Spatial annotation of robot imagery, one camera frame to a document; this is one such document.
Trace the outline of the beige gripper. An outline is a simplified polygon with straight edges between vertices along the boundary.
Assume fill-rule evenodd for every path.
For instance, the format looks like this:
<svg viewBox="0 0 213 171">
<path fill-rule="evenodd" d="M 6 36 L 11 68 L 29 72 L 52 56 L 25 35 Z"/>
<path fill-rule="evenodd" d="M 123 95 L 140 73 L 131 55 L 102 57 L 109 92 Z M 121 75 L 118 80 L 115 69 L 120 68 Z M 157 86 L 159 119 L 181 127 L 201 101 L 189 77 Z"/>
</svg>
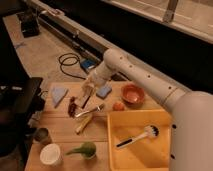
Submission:
<svg viewBox="0 0 213 171">
<path fill-rule="evenodd" d="M 84 109 L 90 99 L 90 96 L 94 94 L 96 88 L 97 86 L 90 78 L 86 79 L 82 84 L 75 103 L 78 106 L 82 106 L 81 108 Z"/>
</svg>

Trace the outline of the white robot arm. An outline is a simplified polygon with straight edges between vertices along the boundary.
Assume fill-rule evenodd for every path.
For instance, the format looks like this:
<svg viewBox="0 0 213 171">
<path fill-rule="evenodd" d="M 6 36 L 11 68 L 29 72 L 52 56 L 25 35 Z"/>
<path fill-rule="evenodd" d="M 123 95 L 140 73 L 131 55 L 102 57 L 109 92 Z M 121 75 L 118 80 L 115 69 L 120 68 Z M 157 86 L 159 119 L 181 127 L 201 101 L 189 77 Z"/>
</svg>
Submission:
<svg viewBox="0 0 213 171">
<path fill-rule="evenodd" d="M 169 171 L 213 171 L 213 95 L 184 90 L 128 60 L 127 54 L 107 49 L 103 61 L 82 85 L 86 94 L 121 72 L 142 87 L 172 115 Z"/>
</svg>

